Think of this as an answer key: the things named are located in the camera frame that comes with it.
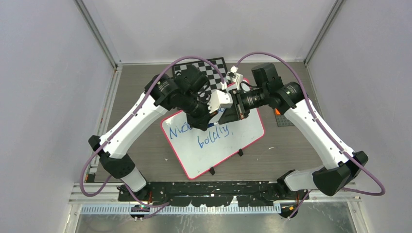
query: white wall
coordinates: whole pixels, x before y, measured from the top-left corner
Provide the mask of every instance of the white wall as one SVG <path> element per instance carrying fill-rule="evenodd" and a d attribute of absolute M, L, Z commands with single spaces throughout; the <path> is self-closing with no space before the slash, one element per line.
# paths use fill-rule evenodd
<path fill-rule="evenodd" d="M 346 1 L 309 67 L 327 122 L 385 185 L 362 196 L 375 232 L 411 232 L 412 2 Z M 359 188 L 378 191 L 365 174 Z"/>
<path fill-rule="evenodd" d="M 59 233 L 113 69 L 72 0 L 0 1 L 0 232 Z"/>
<path fill-rule="evenodd" d="M 185 55 L 235 61 L 257 50 L 303 60 L 335 2 L 90 1 L 124 63 L 171 62 Z"/>

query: robotic arm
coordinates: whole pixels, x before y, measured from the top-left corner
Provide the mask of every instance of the robotic arm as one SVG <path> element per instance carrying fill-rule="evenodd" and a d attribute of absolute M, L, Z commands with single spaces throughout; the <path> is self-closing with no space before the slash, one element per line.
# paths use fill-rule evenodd
<path fill-rule="evenodd" d="M 315 122 L 316 119 L 309 113 L 299 84 L 291 82 L 284 85 L 275 66 L 270 63 L 253 68 L 252 73 L 257 87 L 245 92 L 240 87 L 242 75 L 237 73 L 237 69 L 232 68 L 227 77 L 235 82 L 238 88 L 229 91 L 229 93 L 217 90 L 212 93 L 208 103 L 201 102 L 197 95 L 198 91 L 207 84 L 208 78 L 195 66 L 188 65 L 187 70 L 181 71 L 174 78 L 164 75 L 138 114 L 133 114 L 133 110 L 130 110 L 105 135 L 92 136 L 89 139 L 89 144 L 96 151 L 103 142 L 110 141 L 98 153 L 101 164 L 113 177 L 122 179 L 132 191 L 137 192 L 146 185 L 146 180 L 127 155 L 127 150 L 150 124 L 171 108 L 182 109 L 187 114 L 188 124 L 192 128 L 205 131 L 219 108 L 226 108 L 219 119 L 219 124 L 225 124 L 247 118 L 250 109 L 269 105 L 278 109 L 302 132 L 315 148 L 323 163 L 323 166 L 313 169 L 289 171 L 278 179 L 282 190 L 287 193 L 302 189 L 319 189 L 326 195 L 333 196 L 353 180 L 360 169 L 343 155 L 343 151 L 339 151 L 335 147 Z M 145 93 L 152 83 L 153 80 L 145 87 Z M 140 96 L 136 106 L 142 101 L 143 96 L 144 93 Z M 333 133 L 318 113 L 316 113 L 316 117 L 331 132 L 332 136 L 340 141 L 344 151 L 352 154 L 353 158 L 362 166 L 365 165 L 368 157 L 363 151 L 355 153 Z M 126 127 L 108 140 L 111 133 L 128 118 L 131 120 Z"/>

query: board stand foot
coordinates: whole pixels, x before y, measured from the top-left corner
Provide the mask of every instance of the board stand foot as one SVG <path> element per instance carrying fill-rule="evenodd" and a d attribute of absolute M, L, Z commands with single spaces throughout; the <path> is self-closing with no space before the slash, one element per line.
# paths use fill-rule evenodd
<path fill-rule="evenodd" d="M 242 155 L 243 155 L 243 150 L 242 150 L 242 149 L 239 149 L 238 155 L 239 155 L 240 157 L 242 157 Z"/>
<path fill-rule="evenodd" d="M 215 169 L 213 168 L 213 167 L 211 167 L 210 169 L 209 169 L 209 172 L 212 174 L 212 175 L 214 175 L 216 172 L 215 172 Z"/>

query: red border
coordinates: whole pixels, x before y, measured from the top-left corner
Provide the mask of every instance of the red border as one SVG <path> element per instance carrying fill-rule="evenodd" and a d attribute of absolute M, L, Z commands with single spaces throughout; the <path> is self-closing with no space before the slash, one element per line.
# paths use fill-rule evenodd
<path fill-rule="evenodd" d="M 262 117 L 260 116 L 259 109 L 256 109 L 256 110 L 257 110 L 257 114 L 259 115 L 260 123 L 262 124 L 262 127 L 263 127 L 263 135 L 260 136 L 260 137 L 258 137 L 257 139 L 255 139 L 253 142 L 247 144 L 245 147 L 242 148 L 242 150 L 245 149 L 246 147 L 250 146 L 251 144 L 255 143 L 256 141 L 258 141 L 259 139 L 261 139 L 261 138 L 266 134 L 266 129 L 265 129 L 265 126 L 263 125 Z M 182 112 L 182 110 L 180 110 L 180 111 L 174 113 L 173 115 L 171 115 L 171 116 L 163 119 L 162 122 L 160 123 L 160 128 L 162 128 L 163 134 L 165 135 L 165 137 L 166 137 L 166 139 L 167 139 L 170 147 L 172 148 L 172 150 L 173 150 L 173 152 L 174 152 L 174 155 L 176 156 L 177 160 L 179 161 L 180 166 L 183 168 L 183 171 L 185 172 L 186 177 L 187 177 L 189 180 L 194 180 L 194 179 L 197 179 L 199 176 L 201 176 L 201 175 L 205 174 L 206 172 L 208 172 L 208 170 L 200 173 L 198 176 L 196 176 L 196 177 L 194 177 L 194 178 L 189 177 L 188 173 L 187 173 L 186 170 L 185 170 L 185 167 L 183 166 L 182 162 L 181 162 L 180 159 L 179 159 L 179 156 L 177 156 L 177 153 L 176 153 L 176 151 L 174 150 L 174 147 L 172 146 L 172 143 L 170 142 L 169 137 L 167 136 L 165 130 L 164 130 L 163 127 L 162 127 L 163 122 L 164 122 L 165 120 L 169 119 L 170 117 L 172 117 L 172 116 L 174 116 L 174 115 L 176 115 L 176 114 L 179 114 L 180 112 Z M 225 159 L 223 159 L 222 161 L 218 162 L 218 163 L 215 164 L 213 167 L 215 167 L 215 166 L 223 163 L 224 161 L 226 161 L 227 159 L 229 159 L 230 157 L 232 157 L 233 155 L 235 155 L 235 154 L 237 154 L 237 153 L 238 153 L 238 152 L 235 152 L 235 153 L 229 155 L 227 158 L 225 158 Z"/>

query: white board with red border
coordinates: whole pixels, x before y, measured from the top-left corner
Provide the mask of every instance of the white board with red border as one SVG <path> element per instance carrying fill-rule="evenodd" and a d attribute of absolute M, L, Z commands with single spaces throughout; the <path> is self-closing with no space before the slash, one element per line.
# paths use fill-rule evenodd
<path fill-rule="evenodd" d="M 222 114 L 223 110 L 219 110 L 211 122 L 218 121 Z M 191 180 L 265 135 L 265 128 L 257 109 L 250 110 L 249 117 L 244 120 L 218 124 L 206 131 L 190 128 L 186 114 L 179 111 L 164 119 L 161 127 L 186 176 Z"/>

